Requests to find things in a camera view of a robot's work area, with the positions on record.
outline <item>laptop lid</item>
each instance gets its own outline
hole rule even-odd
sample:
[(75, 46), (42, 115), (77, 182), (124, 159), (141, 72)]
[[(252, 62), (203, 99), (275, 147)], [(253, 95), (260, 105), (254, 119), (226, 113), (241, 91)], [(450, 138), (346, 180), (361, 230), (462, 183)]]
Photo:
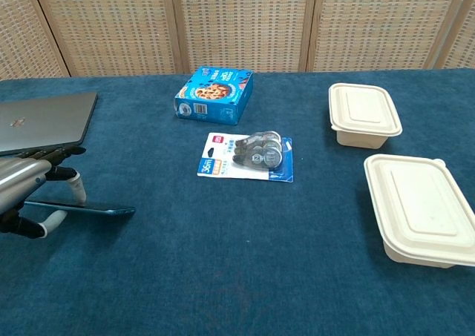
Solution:
[(97, 93), (0, 102), (0, 154), (82, 143)]

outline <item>metal robot arm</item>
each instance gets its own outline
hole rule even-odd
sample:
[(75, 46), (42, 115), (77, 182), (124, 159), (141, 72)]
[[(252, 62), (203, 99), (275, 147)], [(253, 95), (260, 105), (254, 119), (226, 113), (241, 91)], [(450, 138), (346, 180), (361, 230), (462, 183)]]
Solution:
[(20, 217), (24, 200), (47, 180), (65, 180), (76, 200), (86, 201), (81, 176), (72, 168), (59, 167), (71, 155), (83, 154), (84, 148), (70, 146), (47, 151), (26, 151), (16, 157), (0, 158), (0, 232), (29, 238), (46, 237), (66, 217), (55, 211), (42, 223)]

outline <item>woven room divider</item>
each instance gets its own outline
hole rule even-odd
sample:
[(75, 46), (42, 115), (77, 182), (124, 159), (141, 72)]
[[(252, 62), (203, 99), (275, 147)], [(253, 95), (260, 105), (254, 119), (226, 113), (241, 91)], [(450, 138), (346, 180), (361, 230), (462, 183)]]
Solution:
[(69, 76), (36, 0), (0, 0), (0, 79)]
[(474, 0), (1, 0), (0, 78), (475, 67)]
[(426, 62), (457, 1), (316, 0), (307, 70), (431, 67)]
[(183, 71), (172, 0), (39, 0), (74, 76)]
[(174, 0), (186, 71), (305, 70), (314, 0)]

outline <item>white food container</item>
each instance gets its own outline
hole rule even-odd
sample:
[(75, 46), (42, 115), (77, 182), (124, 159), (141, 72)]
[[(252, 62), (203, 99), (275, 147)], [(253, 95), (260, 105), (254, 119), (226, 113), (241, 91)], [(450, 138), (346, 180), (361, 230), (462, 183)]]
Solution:
[(475, 215), (442, 160), (376, 154), (364, 170), (391, 260), (475, 266)]
[(330, 121), (341, 145), (380, 148), (402, 132), (390, 94), (370, 85), (337, 83), (329, 89)]

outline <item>cardboard box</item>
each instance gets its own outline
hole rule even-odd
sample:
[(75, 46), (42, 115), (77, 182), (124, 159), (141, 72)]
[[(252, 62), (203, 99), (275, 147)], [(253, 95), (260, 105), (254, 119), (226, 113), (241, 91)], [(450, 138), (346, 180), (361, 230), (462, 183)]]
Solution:
[(250, 70), (200, 67), (174, 98), (181, 119), (236, 125), (253, 87)]

